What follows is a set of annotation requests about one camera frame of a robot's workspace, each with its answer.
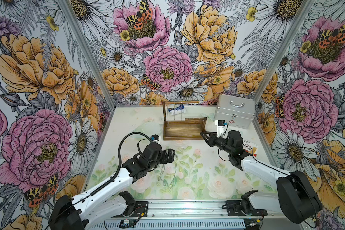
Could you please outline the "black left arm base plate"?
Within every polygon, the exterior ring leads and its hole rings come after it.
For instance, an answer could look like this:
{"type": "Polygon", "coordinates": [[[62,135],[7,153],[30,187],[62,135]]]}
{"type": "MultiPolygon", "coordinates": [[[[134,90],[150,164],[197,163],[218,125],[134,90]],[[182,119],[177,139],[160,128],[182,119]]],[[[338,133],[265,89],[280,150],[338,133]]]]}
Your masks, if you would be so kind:
{"type": "Polygon", "coordinates": [[[111,218],[147,217],[149,202],[136,201],[127,191],[116,195],[112,201],[116,203],[112,204],[111,218]]]}

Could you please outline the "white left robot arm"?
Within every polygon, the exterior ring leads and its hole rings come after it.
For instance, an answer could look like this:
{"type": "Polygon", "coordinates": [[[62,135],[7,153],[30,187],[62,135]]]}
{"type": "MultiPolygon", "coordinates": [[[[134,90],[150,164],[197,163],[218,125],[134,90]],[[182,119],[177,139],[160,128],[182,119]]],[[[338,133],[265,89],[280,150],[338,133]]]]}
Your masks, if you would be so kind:
{"type": "Polygon", "coordinates": [[[174,158],[175,150],[163,150],[160,144],[151,142],[142,153],[128,159],[110,179],[74,197],[60,197],[50,216],[49,228],[88,230],[107,218],[135,214],[136,201],[126,188],[160,164],[173,163],[174,158]]]}

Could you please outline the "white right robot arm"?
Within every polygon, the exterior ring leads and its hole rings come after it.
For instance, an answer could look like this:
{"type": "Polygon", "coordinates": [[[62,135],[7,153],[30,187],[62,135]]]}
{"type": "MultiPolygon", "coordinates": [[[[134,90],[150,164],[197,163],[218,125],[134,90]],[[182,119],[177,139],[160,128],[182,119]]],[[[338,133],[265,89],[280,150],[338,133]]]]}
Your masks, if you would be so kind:
{"type": "Polygon", "coordinates": [[[290,172],[260,161],[251,146],[244,143],[239,131],[229,131],[227,137],[216,132],[201,132],[207,145],[228,154],[229,162],[239,170],[251,173],[276,187],[276,194],[251,190],[241,197],[239,208],[245,215],[257,210],[282,213],[288,220],[300,224],[316,216],[323,205],[304,173],[290,172]]]}

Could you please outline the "wooden jewelry display stand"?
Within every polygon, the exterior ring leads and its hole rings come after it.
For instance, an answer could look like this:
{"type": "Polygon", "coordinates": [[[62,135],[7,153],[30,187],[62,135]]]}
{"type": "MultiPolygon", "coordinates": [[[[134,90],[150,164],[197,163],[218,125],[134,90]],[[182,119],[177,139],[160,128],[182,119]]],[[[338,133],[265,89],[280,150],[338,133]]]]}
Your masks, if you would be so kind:
{"type": "Polygon", "coordinates": [[[163,140],[202,140],[201,132],[206,131],[207,117],[185,118],[180,121],[169,121],[167,119],[167,106],[171,104],[191,104],[199,101],[186,102],[162,102],[163,107],[163,140]]]}

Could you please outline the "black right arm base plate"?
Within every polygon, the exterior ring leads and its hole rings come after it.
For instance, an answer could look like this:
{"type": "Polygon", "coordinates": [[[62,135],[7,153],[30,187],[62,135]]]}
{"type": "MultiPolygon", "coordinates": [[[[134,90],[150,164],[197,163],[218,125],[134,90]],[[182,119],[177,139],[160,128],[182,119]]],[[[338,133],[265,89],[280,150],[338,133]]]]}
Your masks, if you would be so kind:
{"type": "Polygon", "coordinates": [[[264,209],[255,209],[250,203],[250,195],[258,192],[252,190],[242,195],[241,200],[228,200],[221,206],[223,210],[227,211],[229,217],[236,216],[267,216],[267,211],[264,209]]]}

